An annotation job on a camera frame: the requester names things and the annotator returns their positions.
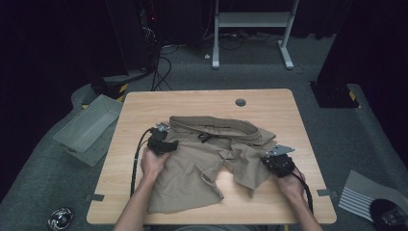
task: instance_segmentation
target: electronic device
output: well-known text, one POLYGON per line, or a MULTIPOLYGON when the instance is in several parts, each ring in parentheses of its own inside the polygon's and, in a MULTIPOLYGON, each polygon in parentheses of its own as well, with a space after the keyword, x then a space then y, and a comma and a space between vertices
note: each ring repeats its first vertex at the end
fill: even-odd
POLYGON ((267 155, 261 157, 261 162, 271 173, 279 178, 292 175, 299 180, 306 192, 309 209, 313 213, 313 198, 312 194, 310 193, 309 186, 306 184, 301 174, 299 177, 293 173, 294 169, 297 169, 297 167, 294 164, 292 157, 288 156, 288 153, 293 151, 294 148, 292 147, 276 144, 270 151, 267 152, 267 155))

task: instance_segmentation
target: metal leg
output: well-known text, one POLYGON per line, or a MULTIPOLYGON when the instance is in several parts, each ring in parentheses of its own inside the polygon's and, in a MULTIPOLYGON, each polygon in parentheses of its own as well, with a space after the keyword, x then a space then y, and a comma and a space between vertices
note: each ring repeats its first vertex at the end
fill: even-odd
POLYGON ((216 12, 214 18, 213 69, 219 68, 218 15, 218 0, 216 0, 216 12))
POLYGON ((294 17, 296 15, 296 9, 297 9, 298 4, 299 4, 299 0, 293 1, 291 14, 288 18, 288 24, 285 29, 283 40, 278 40, 279 49, 282 53, 282 58, 285 62, 285 66, 287 69, 293 69, 292 59, 291 59, 291 56, 289 55, 288 48, 286 48, 286 45, 288 44, 289 35, 291 34, 291 29, 292 29, 292 25, 294 22, 294 17))

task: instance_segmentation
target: black speaker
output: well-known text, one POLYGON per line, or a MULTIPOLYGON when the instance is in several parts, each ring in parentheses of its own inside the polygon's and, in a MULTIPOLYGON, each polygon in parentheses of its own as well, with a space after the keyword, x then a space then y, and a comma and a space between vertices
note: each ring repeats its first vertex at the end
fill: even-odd
POLYGON ((201 0, 153 0, 164 42, 199 46, 202 41, 201 0))

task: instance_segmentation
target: wrist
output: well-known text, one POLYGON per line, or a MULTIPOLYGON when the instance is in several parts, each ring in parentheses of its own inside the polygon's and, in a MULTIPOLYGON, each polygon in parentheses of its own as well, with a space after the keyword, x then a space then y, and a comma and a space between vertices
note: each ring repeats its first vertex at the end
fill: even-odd
POLYGON ((154 184, 158 176, 159 174, 157 173, 144 174, 143 177, 141 178, 141 181, 147 184, 154 184))

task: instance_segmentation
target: hand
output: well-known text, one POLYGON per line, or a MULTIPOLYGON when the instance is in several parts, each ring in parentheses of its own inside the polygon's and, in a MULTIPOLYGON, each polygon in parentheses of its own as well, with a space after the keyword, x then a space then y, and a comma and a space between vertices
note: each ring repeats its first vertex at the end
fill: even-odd
POLYGON ((147 147, 144 148, 143 156, 140 161, 143 177, 153 177, 156 179, 165 167, 165 162, 169 156, 168 153, 165 153, 161 157, 157 157, 152 150, 147 147))
MULTIPOLYGON (((293 171, 293 174, 305 180, 303 173, 299 172, 297 169, 293 171)), ((280 191, 288 199, 303 198, 304 188, 296 177, 290 174, 282 178, 278 178, 277 176, 274 176, 274 178, 276 182, 278 183, 280 191)))

